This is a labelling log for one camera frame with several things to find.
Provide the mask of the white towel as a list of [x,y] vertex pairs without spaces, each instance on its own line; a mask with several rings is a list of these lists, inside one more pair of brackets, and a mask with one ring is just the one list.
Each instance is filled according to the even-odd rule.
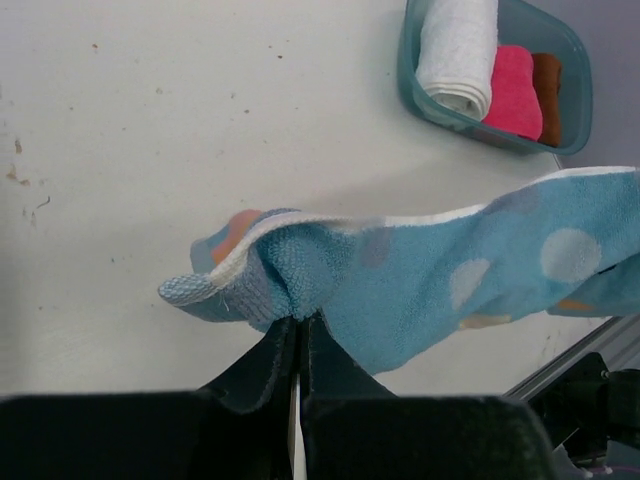
[[436,104],[480,121],[491,106],[497,46],[496,1],[428,1],[416,79]]

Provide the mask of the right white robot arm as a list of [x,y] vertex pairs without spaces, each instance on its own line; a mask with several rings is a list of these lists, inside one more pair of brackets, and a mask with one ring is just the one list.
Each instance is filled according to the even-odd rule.
[[611,371],[589,353],[528,403],[545,427],[560,479],[639,477],[637,369]]

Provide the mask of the light blue patterned cloth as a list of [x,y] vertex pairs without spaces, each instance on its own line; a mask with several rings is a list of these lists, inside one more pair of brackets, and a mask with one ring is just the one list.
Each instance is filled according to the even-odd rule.
[[196,241],[192,272],[159,296],[205,321],[322,313],[367,372],[396,369],[456,331],[546,312],[639,310],[639,172],[566,169],[490,203],[426,216],[245,210]]

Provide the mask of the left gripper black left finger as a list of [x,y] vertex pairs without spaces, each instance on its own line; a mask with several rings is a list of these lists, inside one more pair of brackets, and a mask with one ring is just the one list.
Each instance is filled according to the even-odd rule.
[[189,391],[1,401],[4,479],[290,479],[297,328]]

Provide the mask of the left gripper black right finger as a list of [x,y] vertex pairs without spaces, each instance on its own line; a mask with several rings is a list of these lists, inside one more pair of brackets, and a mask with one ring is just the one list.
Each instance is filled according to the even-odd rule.
[[333,339],[300,328],[300,422],[310,479],[555,479],[546,433],[503,396],[400,397]]

